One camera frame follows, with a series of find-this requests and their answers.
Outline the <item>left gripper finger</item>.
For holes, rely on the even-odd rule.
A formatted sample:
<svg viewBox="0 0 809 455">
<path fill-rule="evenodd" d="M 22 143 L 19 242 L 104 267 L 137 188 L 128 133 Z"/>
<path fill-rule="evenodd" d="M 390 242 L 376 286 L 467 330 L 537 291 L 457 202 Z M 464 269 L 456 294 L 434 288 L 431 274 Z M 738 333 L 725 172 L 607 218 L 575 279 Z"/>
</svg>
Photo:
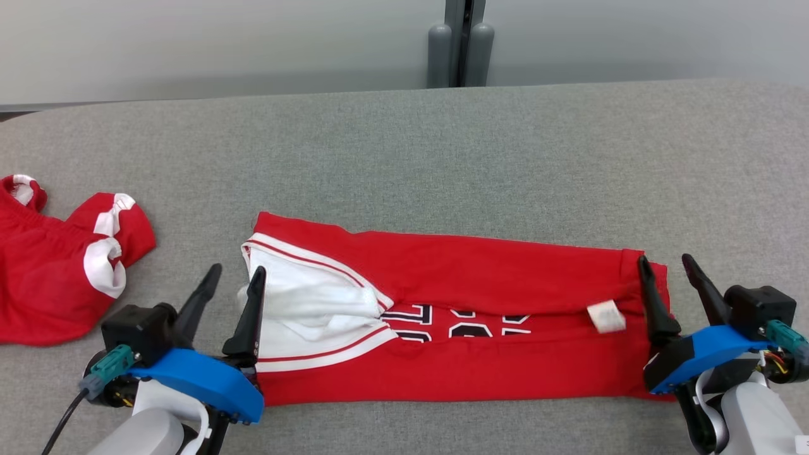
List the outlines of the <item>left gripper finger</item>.
<svg viewBox="0 0 809 455">
<path fill-rule="evenodd" d="M 245 305 L 234 334 L 222 347 L 224 361 L 234 368 L 254 368 L 258 360 L 266 277 L 266 269 L 257 266 L 245 290 L 239 294 Z"/>
<path fill-rule="evenodd" d="M 194 349 L 193 341 L 208 302 L 213 299 L 222 274 L 222 265 L 214 263 L 191 293 L 171 326 L 174 348 Z"/>
</svg>

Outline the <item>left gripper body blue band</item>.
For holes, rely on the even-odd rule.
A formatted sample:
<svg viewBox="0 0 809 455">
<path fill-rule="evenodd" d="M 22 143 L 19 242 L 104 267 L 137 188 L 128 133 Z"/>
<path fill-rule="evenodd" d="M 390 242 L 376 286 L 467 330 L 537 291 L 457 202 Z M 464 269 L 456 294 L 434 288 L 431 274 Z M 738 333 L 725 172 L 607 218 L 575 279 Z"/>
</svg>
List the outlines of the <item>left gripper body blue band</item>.
<svg viewBox="0 0 809 455">
<path fill-rule="evenodd" d="M 111 354 L 112 360 L 99 360 L 99 368 L 90 373 L 95 379 L 86 377 L 85 388 L 89 398 L 99 395 L 105 383 L 119 375 L 132 375 L 136 378 L 150 377 L 162 385 L 182 392 L 205 403 L 232 420 L 250 424 L 259 423 L 265 400 L 259 389 L 243 375 L 243 372 L 227 365 L 222 360 L 200 354 L 193 349 L 170 349 L 160 360 L 150 367 L 136 367 L 131 363 L 132 351 L 124 348 L 124 354 Z"/>
</svg>

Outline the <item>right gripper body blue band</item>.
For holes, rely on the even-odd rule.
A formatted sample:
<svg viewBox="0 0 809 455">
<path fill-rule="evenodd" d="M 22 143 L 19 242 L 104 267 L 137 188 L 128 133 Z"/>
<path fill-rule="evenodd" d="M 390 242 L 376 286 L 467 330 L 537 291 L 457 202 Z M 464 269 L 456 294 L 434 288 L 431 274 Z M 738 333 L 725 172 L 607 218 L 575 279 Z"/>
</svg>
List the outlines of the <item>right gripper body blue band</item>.
<svg viewBox="0 0 809 455">
<path fill-rule="evenodd" d="M 651 394 L 671 394 L 679 385 L 743 353 L 770 348 L 781 348 L 795 360 L 807 361 L 806 337 L 788 325 L 766 325 L 765 334 L 752 337 L 730 325 L 700 329 L 658 349 L 644 366 L 645 388 Z"/>
</svg>

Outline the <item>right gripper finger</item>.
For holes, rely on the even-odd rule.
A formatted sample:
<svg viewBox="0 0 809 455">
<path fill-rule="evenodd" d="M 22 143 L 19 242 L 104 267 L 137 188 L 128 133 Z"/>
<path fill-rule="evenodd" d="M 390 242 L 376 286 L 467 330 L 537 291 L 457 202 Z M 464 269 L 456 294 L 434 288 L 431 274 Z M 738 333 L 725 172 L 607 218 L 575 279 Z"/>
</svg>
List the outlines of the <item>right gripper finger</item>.
<svg viewBox="0 0 809 455">
<path fill-rule="evenodd" d="M 658 291 L 655 272 L 644 255 L 638 259 L 638 271 L 645 322 L 647 323 L 647 337 L 651 346 L 667 346 L 673 340 L 679 339 L 681 327 L 664 305 L 664 300 Z"/>
<path fill-rule="evenodd" d="M 682 264 L 688 278 L 688 282 L 694 288 L 700 298 L 707 320 L 711 326 L 727 325 L 730 322 L 731 308 L 725 302 L 723 295 L 717 290 L 714 283 L 691 254 L 684 253 L 681 256 Z"/>
</svg>

